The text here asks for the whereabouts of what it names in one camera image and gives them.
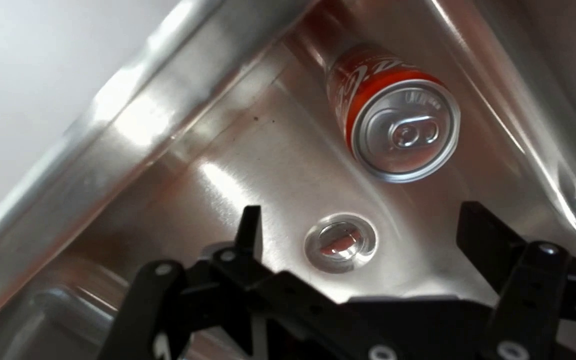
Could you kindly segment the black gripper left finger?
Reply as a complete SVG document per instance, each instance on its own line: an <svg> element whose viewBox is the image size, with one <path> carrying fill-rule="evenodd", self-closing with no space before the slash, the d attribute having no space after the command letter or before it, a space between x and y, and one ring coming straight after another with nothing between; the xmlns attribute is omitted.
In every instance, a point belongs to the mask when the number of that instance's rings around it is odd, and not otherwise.
<svg viewBox="0 0 576 360"><path fill-rule="evenodd" d="M341 355L325 311L333 303L290 272L272 272L253 249L261 208L246 205L236 238L190 267L153 260L134 276L97 360L181 360L191 337L221 329L252 360Z"/></svg>

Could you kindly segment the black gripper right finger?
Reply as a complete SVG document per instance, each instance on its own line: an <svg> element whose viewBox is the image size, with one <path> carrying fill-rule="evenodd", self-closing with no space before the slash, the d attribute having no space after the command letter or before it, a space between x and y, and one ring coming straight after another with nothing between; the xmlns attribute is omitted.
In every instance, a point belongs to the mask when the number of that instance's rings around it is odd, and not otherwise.
<svg viewBox="0 0 576 360"><path fill-rule="evenodd" d="M498 294L479 360L576 360L556 340L561 319L576 322L576 255L524 239L479 202L459 205L456 243Z"/></svg>

